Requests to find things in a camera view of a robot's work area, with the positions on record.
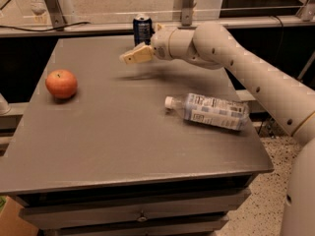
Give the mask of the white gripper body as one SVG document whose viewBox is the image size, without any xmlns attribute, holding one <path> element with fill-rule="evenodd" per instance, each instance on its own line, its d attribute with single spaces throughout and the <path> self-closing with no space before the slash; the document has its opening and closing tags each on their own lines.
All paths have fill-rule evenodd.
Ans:
<svg viewBox="0 0 315 236">
<path fill-rule="evenodd" d="M 170 51 L 170 40 L 174 32 L 175 28 L 162 28 L 153 34 L 151 38 L 151 47 L 158 59 L 173 59 Z"/>
</svg>

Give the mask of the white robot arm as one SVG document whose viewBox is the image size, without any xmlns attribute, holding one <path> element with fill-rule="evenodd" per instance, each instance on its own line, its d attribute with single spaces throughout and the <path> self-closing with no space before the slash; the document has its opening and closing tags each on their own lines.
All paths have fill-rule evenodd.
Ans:
<svg viewBox="0 0 315 236">
<path fill-rule="evenodd" d="M 155 57 L 227 68 L 302 145 L 287 186 L 281 236 L 315 236 L 315 91 L 246 50 L 216 22 L 193 29 L 158 26 L 149 45 L 141 43 L 120 59 L 132 64 Z"/>
</svg>

